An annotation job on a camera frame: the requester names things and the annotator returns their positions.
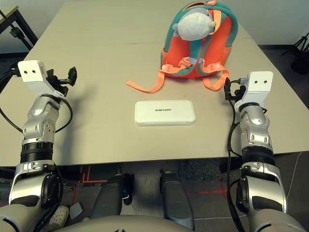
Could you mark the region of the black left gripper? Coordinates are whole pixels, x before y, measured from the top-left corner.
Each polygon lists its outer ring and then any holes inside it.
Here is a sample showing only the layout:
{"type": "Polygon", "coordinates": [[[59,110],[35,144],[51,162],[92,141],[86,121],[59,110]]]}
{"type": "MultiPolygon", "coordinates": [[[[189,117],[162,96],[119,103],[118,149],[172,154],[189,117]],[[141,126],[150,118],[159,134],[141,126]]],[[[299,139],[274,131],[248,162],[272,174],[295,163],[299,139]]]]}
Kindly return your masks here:
{"type": "Polygon", "coordinates": [[[77,80],[77,70],[76,67],[70,68],[68,72],[68,78],[66,79],[58,79],[57,76],[54,75],[54,70],[50,69],[47,71],[47,78],[46,80],[49,84],[58,92],[62,93],[64,96],[68,93],[68,87],[65,87],[65,84],[69,84],[71,86],[75,85],[77,80]]]}

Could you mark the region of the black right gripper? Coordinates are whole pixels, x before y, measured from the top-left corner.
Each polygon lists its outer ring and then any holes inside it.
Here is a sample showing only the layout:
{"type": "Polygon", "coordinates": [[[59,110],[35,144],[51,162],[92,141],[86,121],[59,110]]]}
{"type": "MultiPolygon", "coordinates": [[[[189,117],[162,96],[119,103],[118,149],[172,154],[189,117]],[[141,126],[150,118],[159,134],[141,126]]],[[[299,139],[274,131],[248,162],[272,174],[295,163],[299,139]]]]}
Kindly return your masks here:
{"type": "Polygon", "coordinates": [[[244,93],[245,93],[245,87],[240,87],[239,89],[236,89],[234,92],[234,96],[230,95],[230,80],[229,78],[226,78],[225,85],[224,85],[224,92],[225,92],[225,100],[231,100],[238,102],[242,99],[244,93]]]}

